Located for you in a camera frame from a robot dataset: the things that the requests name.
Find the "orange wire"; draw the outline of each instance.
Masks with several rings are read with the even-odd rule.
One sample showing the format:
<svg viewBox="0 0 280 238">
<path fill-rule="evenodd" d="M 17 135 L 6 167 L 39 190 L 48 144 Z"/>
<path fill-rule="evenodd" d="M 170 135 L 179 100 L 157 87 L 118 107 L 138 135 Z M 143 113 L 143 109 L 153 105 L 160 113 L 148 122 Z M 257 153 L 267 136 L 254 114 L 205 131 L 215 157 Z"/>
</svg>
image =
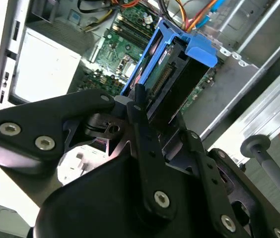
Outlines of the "orange wire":
<svg viewBox="0 0 280 238">
<path fill-rule="evenodd" d="M 118 3 L 118 0 L 112 0 L 112 2 L 114 2 L 115 4 L 119 4 L 119 3 Z M 140 0 L 133 0 L 133 1 L 130 2 L 130 3 L 122 4 L 121 6 L 122 6 L 122 7 L 125 7 L 125 8 L 127 8 L 127 7 L 133 7 L 133 6 L 137 5 L 139 2 L 140 2 Z"/>
<path fill-rule="evenodd" d="M 204 16 L 204 14 L 217 2 L 217 0 L 212 0 L 210 1 L 201 11 L 201 13 L 199 15 L 197 15 L 196 17 L 194 17 L 193 22 L 191 23 L 191 25 L 189 26 L 189 28 L 187 29 L 187 32 L 190 32 L 193 27 L 195 27 L 196 23 L 198 23 L 200 21 L 200 19 Z"/>
</svg>

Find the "green circuit board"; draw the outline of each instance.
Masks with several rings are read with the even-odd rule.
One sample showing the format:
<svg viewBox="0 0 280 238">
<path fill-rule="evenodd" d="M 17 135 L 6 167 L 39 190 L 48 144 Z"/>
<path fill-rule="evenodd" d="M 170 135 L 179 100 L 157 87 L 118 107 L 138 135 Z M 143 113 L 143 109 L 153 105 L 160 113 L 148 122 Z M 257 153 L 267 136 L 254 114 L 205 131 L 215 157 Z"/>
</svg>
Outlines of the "green circuit board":
<svg viewBox="0 0 280 238">
<path fill-rule="evenodd" d="M 124 84 L 119 82 L 115 77 L 110 77 L 102 74 L 101 71 L 91 72 L 86 74 L 83 79 L 77 84 L 76 91 L 86 89 L 103 89 L 111 96 L 119 95 L 123 89 Z"/>
<path fill-rule="evenodd" d="M 151 15 L 153 22 L 149 24 L 149 28 L 147 28 L 147 24 L 144 22 L 143 15 Z M 136 5 L 134 7 L 124 8 L 121 10 L 122 17 L 131 23 L 138 30 L 145 32 L 149 37 L 151 37 L 155 31 L 155 25 L 157 24 L 159 18 L 152 10 L 148 7 L 143 6 L 141 4 Z"/>
<path fill-rule="evenodd" d="M 127 77 L 122 74 L 124 68 L 128 66 L 128 62 L 129 66 L 131 63 L 136 65 L 142 53 L 142 49 L 118 36 L 115 32 L 109 31 L 95 62 L 107 72 L 107 75 L 120 75 L 121 80 L 126 81 Z"/>
<path fill-rule="evenodd" d="M 218 63 L 215 67 L 210 68 L 206 74 L 199 81 L 197 86 L 193 89 L 193 91 L 188 96 L 186 102 L 181 108 L 181 113 L 183 114 L 191 104 L 198 98 L 198 95 L 207 87 L 211 87 L 214 84 L 215 76 L 217 69 L 219 69 L 224 64 L 223 60 L 218 58 Z"/>
</svg>

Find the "bolt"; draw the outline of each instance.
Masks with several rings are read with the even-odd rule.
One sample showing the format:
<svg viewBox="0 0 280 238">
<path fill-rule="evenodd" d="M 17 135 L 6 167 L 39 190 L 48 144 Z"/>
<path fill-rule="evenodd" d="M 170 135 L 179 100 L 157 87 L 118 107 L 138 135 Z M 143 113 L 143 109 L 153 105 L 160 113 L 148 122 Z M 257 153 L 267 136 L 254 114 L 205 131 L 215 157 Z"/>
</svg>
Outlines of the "bolt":
<svg viewBox="0 0 280 238">
<path fill-rule="evenodd" d="M 162 191 L 155 192 L 154 200 L 160 207 L 167 208 L 170 206 L 169 197 Z"/>
<path fill-rule="evenodd" d="M 141 107 L 137 106 L 137 105 L 134 105 L 134 108 L 141 111 Z"/>
<path fill-rule="evenodd" d="M 220 217 L 221 222 L 223 223 L 223 225 L 226 227 L 226 229 L 228 229 L 230 232 L 235 232 L 236 231 L 236 226 L 233 222 L 233 220 L 227 216 L 227 215 L 222 215 Z"/>
<path fill-rule="evenodd" d="M 55 141 L 49 136 L 39 136 L 35 140 L 35 145 L 40 150 L 52 150 L 55 147 Z"/>
<path fill-rule="evenodd" d="M 219 156 L 221 156 L 222 158 L 225 158 L 225 154 L 222 151 L 218 151 Z"/>
<path fill-rule="evenodd" d="M 21 128 L 15 123 L 6 122 L 0 125 L 0 132 L 3 135 L 14 136 L 20 134 Z"/>
<path fill-rule="evenodd" d="M 109 101 L 109 98 L 105 95 L 101 95 L 101 99 L 105 100 L 105 101 Z"/>
<path fill-rule="evenodd" d="M 194 132 L 191 132 L 191 135 L 193 136 L 194 139 L 198 139 L 198 135 L 196 135 Z"/>
<path fill-rule="evenodd" d="M 274 228 L 274 232 L 278 238 L 280 238 L 280 230 L 278 228 Z"/>
</svg>

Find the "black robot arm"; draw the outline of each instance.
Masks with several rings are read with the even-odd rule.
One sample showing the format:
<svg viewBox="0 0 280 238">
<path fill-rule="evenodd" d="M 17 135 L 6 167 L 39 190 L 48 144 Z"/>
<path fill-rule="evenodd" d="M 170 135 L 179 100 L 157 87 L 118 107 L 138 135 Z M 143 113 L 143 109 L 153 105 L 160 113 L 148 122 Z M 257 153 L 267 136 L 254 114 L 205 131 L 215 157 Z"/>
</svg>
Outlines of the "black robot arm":
<svg viewBox="0 0 280 238">
<path fill-rule="evenodd" d="M 229 156 L 207 152 L 179 115 L 158 136 L 144 94 L 93 89 L 0 111 L 0 166 L 23 176 L 48 176 L 67 151 L 107 140 L 110 161 L 52 193 L 33 236 L 280 238 L 280 214 Z"/>
</svg>

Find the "yellow wire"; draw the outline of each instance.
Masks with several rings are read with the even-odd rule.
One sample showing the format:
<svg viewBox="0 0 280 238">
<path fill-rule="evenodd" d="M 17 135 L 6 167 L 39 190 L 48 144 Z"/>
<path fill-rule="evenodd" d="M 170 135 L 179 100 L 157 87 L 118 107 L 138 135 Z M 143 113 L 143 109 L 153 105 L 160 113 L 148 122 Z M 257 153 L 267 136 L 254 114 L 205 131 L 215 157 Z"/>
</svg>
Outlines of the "yellow wire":
<svg viewBox="0 0 280 238">
<path fill-rule="evenodd" d="M 97 23 L 102 22 L 103 20 L 105 20 L 110 14 L 112 13 L 112 9 L 110 9 L 103 17 L 101 17 Z"/>
<path fill-rule="evenodd" d="M 101 22 L 103 22 L 111 13 L 112 13 L 112 9 L 110 9 L 105 15 L 103 15 L 98 21 L 96 21 L 95 23 L 97 23 L 97 24 L 99 24 L 99 23 L 101 23 Z M 86 31 L 86 30 L 88 30 L 88 29 L 90 29 L 90 26 L 86 26 L 85 28 L 84 28 L 84 30 L 83 31 Z"/>
<path fill-rule="evenodd" d="M 186 12 L 185 12 L 184 7 L 181 3 L 181 0 L 175 0 L 175 1 L 178 3 L 178 5 L 180 7 L 180 10 L 181 10 L 181 15 L 182 15 L 182 26 L 181 26 L 181 28 L 184 29 L 186 27 Z"/>
<path fill-rule="evenodd" d="M 203 11 L 201 11 L 201 13 L 195 17 L 194 21 L 191 23 L 190 27 L 187 29 L 187 32 L 190 32 L 196 25 L 196 23 L 198 23 L 200 21 L 200 19 L 204 16 L 204 14 L 206 14 L 206 12 L 217 2 L 217 0 L 212 0 L 210 1 L 205 8 L 203 9 Z"/>
</svg>

